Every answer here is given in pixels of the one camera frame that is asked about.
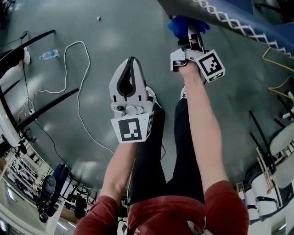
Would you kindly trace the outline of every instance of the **blue glove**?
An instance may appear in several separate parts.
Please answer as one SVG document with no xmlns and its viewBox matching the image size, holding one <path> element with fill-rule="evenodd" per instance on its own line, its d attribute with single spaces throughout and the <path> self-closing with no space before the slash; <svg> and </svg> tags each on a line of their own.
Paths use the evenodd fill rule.
<svg viewBox="0 0 294 235">
<path fill-rule="evenodd" d="M 182 39 L 188 36 L 188 22 L 192 22 L 197 31 L 200 33 L 205 34 L 206 30 L 210 30 L 210 26 L 203 21 L 181 16 L 178 16 L 171 22 L 169 22 L 167 27 L 169 27 L 169 29 L 173 31 L 174 35 L 178 39 Z"/>
</svg>

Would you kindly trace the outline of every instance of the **gray floor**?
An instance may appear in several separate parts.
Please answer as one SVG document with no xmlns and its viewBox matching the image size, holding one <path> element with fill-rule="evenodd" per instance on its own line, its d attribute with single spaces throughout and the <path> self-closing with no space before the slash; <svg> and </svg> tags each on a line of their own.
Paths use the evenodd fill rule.
<svg viewBox="0 0 294 235">
<path fill-rule="evenodd" d="M 100 22 L 96 20 L 97 16 L 101 16 Z M 112 150 L 118 141 L 110 122 L 113 112 L 108 84 L 119 64 L 129 56 L 137 57 L 147 84 L 155 90 L 166 111 L 163 145 L 167 153 L 162 166 L 169 180 L 175 164 L 173 115 L 183 81 L 179 74 L 169 71 L 170 52 L 177 48 L 177 40 L 167 29 L 168 22 L 156 0 L 17 0 L 9 27 L 0 31 L 0 43 L 18 38 L 24 30 L 29 31 L 30 37 L 56 30 L 55 35 L 28 47 L 32 63 L 26 67 L 26 73 L 32 96 L 39 89 L 58 91 L 63 88 L 65 47 L 75 41 L 84 41 L 91 68 L 80 95 L 81 115 L 95 139 Z M 248 110 L 255 113 L 266 136 L 270 137 L 278 129 L 273 118 L 283 108 L 267 87 L 281 84 L 288 71 L 262 61 L 264 45 L 227 30 L 212 26 L 203 40 L 206 49 L 215 49 L 226 67 L 226 76 L 208 84 L 206 89 L 222 130 L 225 167 L 234 184 L 244 179 L 245 171 L 256 161 L 255 145 L 249 133 L 257 134 L 257 129 Z M 13 47 L 11 44 L 2 50 Z M 38 60 L 41 54 L 53 49 L 60 50 L 62 55 L 48 61 Z M 273 51 L 269 56 L 293 66 L 293 61 L 280 53 Z M 87 66 L 82 45 L 68 50 L 67 66 L 68 90 L 71 90 L 79 87 Z M 27 96 L 23 75 L 14 73 L 9 79 L 1 80 L 5 90 L 20 78 L 21 82 L 6 95 L 15 118 L 23 109 Z M 56 97 L 58 95 L 38 94 L 35 106 L 41 107 Z M 92 141 L 83 129 L 77 115 L 76 95 L 46 112 L 37 122 L 53 138 L 57 151 L 73 174 L 89 185 L 101 187 L 112 154 Z M 37 137 L 34 147 L 55 167 L 60 159 L 51 140 L 35 123 L 30 128 Z"/>
</svg>

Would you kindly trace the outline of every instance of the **hand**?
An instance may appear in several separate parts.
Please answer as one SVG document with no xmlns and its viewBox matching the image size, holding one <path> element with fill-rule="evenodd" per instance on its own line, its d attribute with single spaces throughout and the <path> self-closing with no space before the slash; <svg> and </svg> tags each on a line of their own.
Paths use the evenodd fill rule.
<svg viewBox="0 0 294 235">
<path fill-rule="evenodd" d="M 183 77 L 187 76 L 200 76 L 200 69 L 197 65 L 197 63 L 188 61 L 188 63 L 185 66 L 179 66 L 179 71 Z"/>
</svg>

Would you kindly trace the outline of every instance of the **black leggings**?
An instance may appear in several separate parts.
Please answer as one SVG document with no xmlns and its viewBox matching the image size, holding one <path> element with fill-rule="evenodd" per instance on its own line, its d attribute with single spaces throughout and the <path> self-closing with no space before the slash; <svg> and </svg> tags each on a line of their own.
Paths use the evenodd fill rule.
<svg viewBox="0 0 294 235">
<path fill-rule="evenodd" d="M 8 53 L 10 53 L 12 50 L 8 50 L 0 55 L 0 60 L 4 58 Z M 5 58 L 0 61 L 0 78 L 4 76 L 4 74 L 12 67 L 15 67 L 18 65 L 18 63 L 23 60 L 24 57 L 24 50 L 18 50 L 19 53 L 15 54 L 15 57 L 13 57 L 12 60 L 6 60 Z"/>
<path fill-rule="evenodd" d="M 165 112 L 154 108 L 152 130 L 146 142 L 140 143 L 130 185 L 130 203 L 173 195 L 194 198 L 204 204 L 201 176 L 196 162 L 188 115 L 187 99 L 181 99 L 175 109 L 176 163 L 173 178 L 166 183 L 161 167 L 161 143 Z"/>
</svg>

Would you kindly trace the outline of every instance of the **white cable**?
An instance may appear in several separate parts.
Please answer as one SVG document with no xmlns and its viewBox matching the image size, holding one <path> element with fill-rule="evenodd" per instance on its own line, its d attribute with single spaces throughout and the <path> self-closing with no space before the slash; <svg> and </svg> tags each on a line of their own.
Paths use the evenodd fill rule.
<svg viewBox="0 0 294 235">
<path fill-rule="evenodd" d="M 24 107 L 23 107 L 23 110 L 19 113 L 19 115 L 18 115 L 18 119 L 17 119 L 17 121 L 19 120 L 19 116 L 23 113 L 23 111 L 25 110 L 25 108 L 26 108 L 26 104 L 27 104 L 27 99 L 28 99 L 28 97 L 26 98 L 26 101 L 24 102 Z"/>
<path fill-rule="evenodd" d="M 80 115 L 80 113 L 79 113 L 79 94 L 80 94 L 80 92 L 81 92 L 81 89 L 82 89 L 82 86 L 83 86 L 83 82 L 84 82 L 84 80 L 85 80 L 85 78 L 86 78 L 86 75 L 87 75 L 88 70 L 89 70 L 90 65 L 91 65 L 91 62 L 90 62 L 90 56 L 89 56 L 89 53 L 88 53 L 87 47 L 86 47 L 86 45 L 84 44 L 84 42 L 82 42 L 82 41 L 74 42 L 74 43 L 68 45 L 68 46 L 66 47 L 65 51 L 64 51 L 64 68 L 65 68 L 65 79 L 64 79 L 64 80 L 65 80 L 65 81 L 64 81 L 65 85 L 64 85 L 64 88 L 63 88 L 61 91 L 38 90 L 38 91 L 34 94 L 34 96 L 33 96 L 33 101 L 34 101 L 35 95 L 36 95 L 38 92 L 48 92 L 48 93 L 51 93 L 51 94 L 58 94 L 58 93 L 61 93 L 61 92 L 63 92 L 63 91 L 66 90 L 66 88 L 67 88 L 66 78 L 67 78 L 67 74 L 68 74 L 68 70 L 67 70 L 67 68 L 66 68 L 66 51 L 67 51 L 67 49 L 68 49 L 69 47 L 71 47 L 72 45 L 78 44 L 78 43 L 81 43 L 81 44 L 84 45 L 84 47 L 85 47 L 85 51 L 86 51 L 86 54 L 87 54 L 87 57 L 88 57 L 88 61 L 89 61 L 89 65 L 88 65 L 88 67 L 87 67 L 87 69 L 86 69 L 86 71 L 85 71 L 85 74 L 84 74 L 84 77 L 83 77 L 83 79 L 82 79 L 81 85 L 80 85 L 80 87 L 79 87 L 79 92 L 78 92 L 78 95 L 77 95 L 77 98 L 78 98 L 78 116 L 79 116 L 79 118 L 80 118 L 80 120 L 81 120 L 81 122 L 82 122 L 82 124 L 83 124 L 84 129 L 86 130 L 86 132 L 88 133 L 88 135 L 92 138 L 92 140 L 94 140 L 95 143 L 97 143 L 99 146 L 101 146 L 101 147 L 103 147 L 103 148 L 109 150 L 110 152 L 114 153 L 111 149 L 109 149 L 109 148 L 107 148 L 106 146 L 100 144 L 98 141 L 96 141 L 96 140 L 93 138 L 93 136 L 89 133 L 89 131 L 88 131 L 87 128 L 85 127 L 85 124 L 84 124 L 84 122 L 83 122 L 83 119 L 82 119 L 82 117 L 81 117 L 81 115 Z M 24 104 L 24 108 L 23 108 L 23 110 L 19 113 L 18 117 L 19 117 L 20 114 L 24 111 L 24 109 L 25 109 L 25 105 L 26 105 L 26 102 L 25 102 L 25 104 Z"/>
<path fill-rule="evenodd" d="M 132 171 L 130 172 L 130 178 L 129 178 L 129 184 L 128 184 L 128 188 L 127 188 L 127 230 L 129 229 L 129 190 L 130 190 L 130 181 L 132 180 L 132 174 L 133 174 L 133 169 L 134 169 L 134 165 L 135 165 L 135 161 L 133 163 L 133 167 L 132 167 Z"/>
</svg>

